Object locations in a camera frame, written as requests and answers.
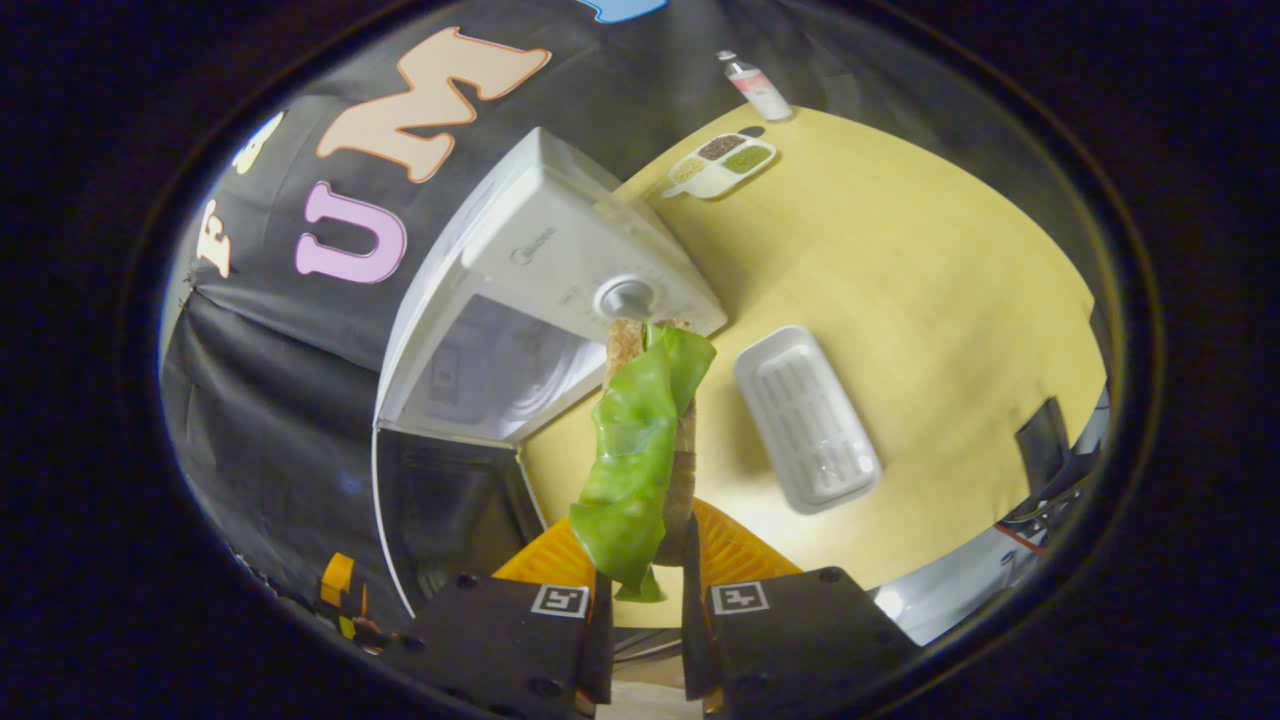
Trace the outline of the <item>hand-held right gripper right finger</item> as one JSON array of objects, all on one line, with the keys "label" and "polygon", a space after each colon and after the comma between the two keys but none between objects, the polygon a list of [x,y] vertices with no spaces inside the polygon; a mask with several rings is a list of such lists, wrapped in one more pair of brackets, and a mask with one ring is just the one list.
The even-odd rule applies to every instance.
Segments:
[{"label": "hand-held right gripper right finger", "polygon": [[920,655],[842,568],[805,571],[703,500],[682,570],[684,689],[707,716],[861,710]]}]

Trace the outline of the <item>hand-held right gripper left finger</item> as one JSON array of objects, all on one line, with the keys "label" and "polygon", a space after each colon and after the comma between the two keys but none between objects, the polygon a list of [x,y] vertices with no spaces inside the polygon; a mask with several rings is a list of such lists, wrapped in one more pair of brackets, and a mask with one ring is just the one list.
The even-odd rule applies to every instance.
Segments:
[{"label": "hand-held right gripper left finger", "polygon": [[449,580],[385,664],[475,712],[593,716],[613,700],[612,582],[561,519],[492,575]]}]

